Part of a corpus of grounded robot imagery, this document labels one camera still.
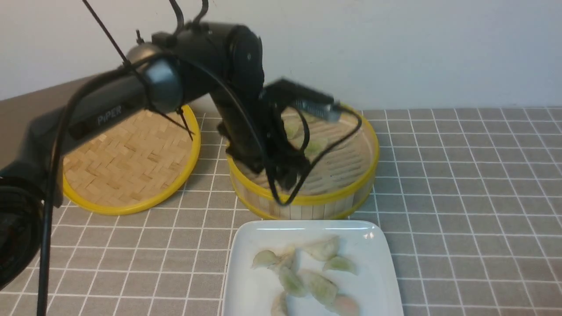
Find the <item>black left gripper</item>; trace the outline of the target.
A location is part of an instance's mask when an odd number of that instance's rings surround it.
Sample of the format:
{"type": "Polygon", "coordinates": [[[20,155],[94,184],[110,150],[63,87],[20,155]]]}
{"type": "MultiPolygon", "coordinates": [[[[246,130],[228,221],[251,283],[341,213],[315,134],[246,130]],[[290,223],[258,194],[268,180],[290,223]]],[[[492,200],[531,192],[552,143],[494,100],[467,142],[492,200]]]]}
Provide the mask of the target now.
{"type": "Polygon", "coordinates": [[[304,112],[294,107],[297,99],[335,103],[333,95],[289,79],[265,85],[257,100],[257,122],[261,124],[267,152],[265,172],[283,191],[293,190],[303,182],[313,166],[304,154],[310,132],[304,112]],[[293,140],[287,139],[283,126],[283,120],[289,118],[300,119],[303,124],[301,135],[293,140]]]}

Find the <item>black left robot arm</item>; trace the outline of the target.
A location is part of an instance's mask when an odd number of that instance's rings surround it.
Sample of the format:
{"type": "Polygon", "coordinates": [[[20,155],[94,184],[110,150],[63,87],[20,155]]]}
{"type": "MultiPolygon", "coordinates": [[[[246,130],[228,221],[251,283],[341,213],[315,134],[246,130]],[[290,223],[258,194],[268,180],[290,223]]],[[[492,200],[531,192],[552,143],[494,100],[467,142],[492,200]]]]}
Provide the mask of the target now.
{"type": "Polygon", "coordinates": [[[1,287],[48,246],[44,216],[62,203],[65,155],[141,110],[178,112],[207,94],[227,154],[284,189],[300,186],[314,163],[289,144],[281,112],[293,106],[330,120],[335,99],[287,79],[265,85],[262,41],[245,25],[188,22],[155,33],[66,102],[1,128],[1,287]]]}

